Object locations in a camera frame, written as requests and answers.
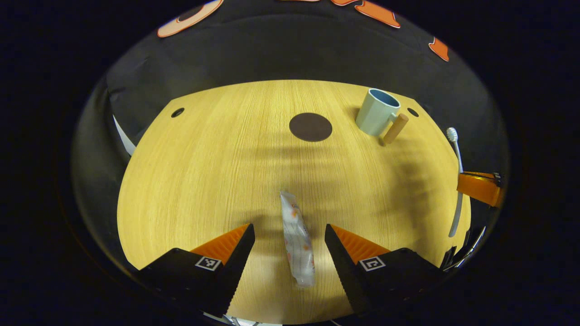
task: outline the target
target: toothbrush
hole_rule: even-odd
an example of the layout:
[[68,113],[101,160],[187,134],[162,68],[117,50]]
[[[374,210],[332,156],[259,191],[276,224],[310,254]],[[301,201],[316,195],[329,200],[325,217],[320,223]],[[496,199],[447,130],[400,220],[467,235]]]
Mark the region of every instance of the toothbrush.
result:
[[[455,149],[455,154],[457,154],[457,160],[459,161],[459,174],[463,173],[463,164],[461,164],[461,153],[459,152],[459,136],[457,135],[457,130],[455,128],[447,128],[447,139],[453,143]],[[461,203],[463,202],[463,194],[457,192],[457,206],[455,207],[455,216],[453,217],[453,223],[451,223],[451,230],[449,230],[449,238],[455,236],[457,232],[457,226],[459,225],[459,217],[461,217]]]

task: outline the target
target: wooden stick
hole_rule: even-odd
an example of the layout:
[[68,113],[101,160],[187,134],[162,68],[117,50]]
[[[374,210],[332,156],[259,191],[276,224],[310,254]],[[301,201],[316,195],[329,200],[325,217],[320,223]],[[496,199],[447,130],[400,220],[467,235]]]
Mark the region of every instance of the wooden stick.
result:
[[383,140],[385,141],[385,144],[390,144],[395,140],[397,135],[401,132],[403,127],[405,127],[405,125],[407,124],[407,121],[409,121],[409,117],[407,117],[403,113],[398,115],[397,119],[395,120],[395,122],[393,123],[391,128],[389,128],[389,131],[387,131],[387,134],[383,138]]

